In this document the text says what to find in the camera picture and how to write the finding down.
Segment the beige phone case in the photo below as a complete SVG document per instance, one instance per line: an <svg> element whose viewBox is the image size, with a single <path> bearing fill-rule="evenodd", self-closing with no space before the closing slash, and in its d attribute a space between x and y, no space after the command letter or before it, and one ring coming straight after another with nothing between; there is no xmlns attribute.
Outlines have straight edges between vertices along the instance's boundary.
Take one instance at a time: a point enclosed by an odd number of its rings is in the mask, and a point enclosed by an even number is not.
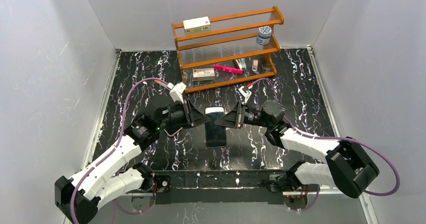
<svg viewBox="0 0 426 224"><path fill-rule="evenodd" d="M164 132L166 133L166 135L168 136L168 137L174 137L174 136L176 136L180 131L182 131L183 130L183 127L180 127L180 128L170 128L169 129L170 131L168 131L167 129L164 129Z"/></svg>

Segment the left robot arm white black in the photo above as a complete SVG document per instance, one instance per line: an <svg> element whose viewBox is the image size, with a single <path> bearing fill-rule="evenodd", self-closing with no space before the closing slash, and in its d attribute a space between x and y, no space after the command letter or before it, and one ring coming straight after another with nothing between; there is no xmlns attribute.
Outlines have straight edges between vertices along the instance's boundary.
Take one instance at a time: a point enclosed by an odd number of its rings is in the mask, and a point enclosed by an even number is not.
<svg viewBox="0 0 426 224"><path fill-rule="evenodd" d="M186 99L159 107L151 115L138 115L94 162L71 177L61 176L55 181L55 205L72 223L89 223L103 205L149 183L152 170L143 164L122 174L118 171L158 140L162 130L189 129L209 121Z"/></svg>

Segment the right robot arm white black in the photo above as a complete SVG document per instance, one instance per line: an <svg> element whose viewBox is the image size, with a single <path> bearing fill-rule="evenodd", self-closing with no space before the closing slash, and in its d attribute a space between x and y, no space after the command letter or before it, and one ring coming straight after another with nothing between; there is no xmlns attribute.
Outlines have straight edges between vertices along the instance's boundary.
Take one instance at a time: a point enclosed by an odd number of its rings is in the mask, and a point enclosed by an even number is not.
<svg viewBox="0 0 426 224"><path fill-rule="evenodd" d="M264 136L271 145L320 161L317 164L297 162L284 175L269 180L276 187L297 189L311 184L327 185L336 187L348 197L357 198L380 173L354 139L322 138L297 130L285 119L284 110L275 100L266 101L260 110L239 101L215 124L234 129L244 124L265 127Z"/></svg>

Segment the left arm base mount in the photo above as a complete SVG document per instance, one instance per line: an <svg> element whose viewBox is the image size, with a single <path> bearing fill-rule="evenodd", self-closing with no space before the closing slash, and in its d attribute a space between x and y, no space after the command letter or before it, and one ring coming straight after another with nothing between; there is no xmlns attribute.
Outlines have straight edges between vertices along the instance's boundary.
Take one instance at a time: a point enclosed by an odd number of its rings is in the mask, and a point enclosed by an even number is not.
<svg viewBox="0 0 426 224"><path fill-rule="evenodd" d="M154 175L148 178L148 180L144 180L140 189L131 192L132 208L136 212L144 213L156 204L159 194L169 193L170 189L170 175Z"/></svg>

